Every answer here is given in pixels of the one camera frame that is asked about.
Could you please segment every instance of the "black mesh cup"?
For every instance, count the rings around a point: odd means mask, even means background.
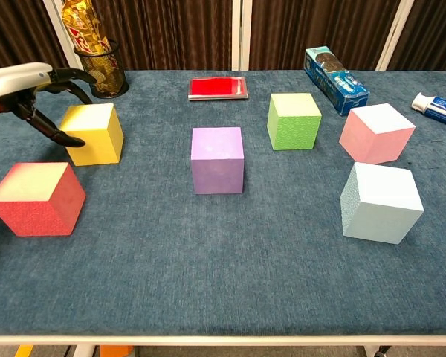
[[[90,84],[91,93],[97,98],[116,98],[129,90],[119,56],[119,42],[110,39],[109,44],[111,50],[104,54],[86,54],[74,48],[84,70],[97,80],[96,84]]]

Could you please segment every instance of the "green cube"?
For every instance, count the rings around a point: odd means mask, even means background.
[[[273,150],[312,149],[321,118],[309,93],[271,94],[268,133]]]

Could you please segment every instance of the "cube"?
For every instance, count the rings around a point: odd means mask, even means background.
[[[309,93],[271,94],[268,133],[273,150],[312,149],[321,118]]]
[[[84,199],[69,163],[18,163],[0,183],[0,218],[19,237],[67,236]]]
[[[343,235],[399,244],[423,214],[410,170],[355,162],[340,196]]]
[[[242,193],[241,128],[194,128],[191,162],[196,194]]]
[[[61,130],[85,141],[84,147],[66,147],[76,166],[119,163],[124,135],[114,104],[70,106]]]
[[[398,159],[415,126],[390,104],[351,109],[340,144],[355,161],[381,164]]]

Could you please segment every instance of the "red cube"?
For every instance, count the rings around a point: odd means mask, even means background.
[[[84,199],[69,163],[18,163],[0,183],[0,218],[20,237],[67,236]]]

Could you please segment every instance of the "blue carpet surface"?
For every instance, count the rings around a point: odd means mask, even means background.
[[[229,72],[127,72],[127,94],[94,99],[115,104],[123,157],[74,167],[87,193],[74,233],[22,239],[0,220],[0,335],[446,334],[446,126],[410,108],[420,91],[446,97],[446,72],[354,73],[369,104],[416,125],[388,164],[413,171],[425,209],[400,245],[342,235],[345,117],[303,71],[244,73],[249,100],[212,102],[187,100],[190,78]],[[323,114],[313,150],[271,149],[277,92],[313,94]],[[36,102],[57,123],[75,104]],[[193,194],[199,126],[242,128],[242,195]],[[17,161],[70,160],[0,115],[0,181]]]

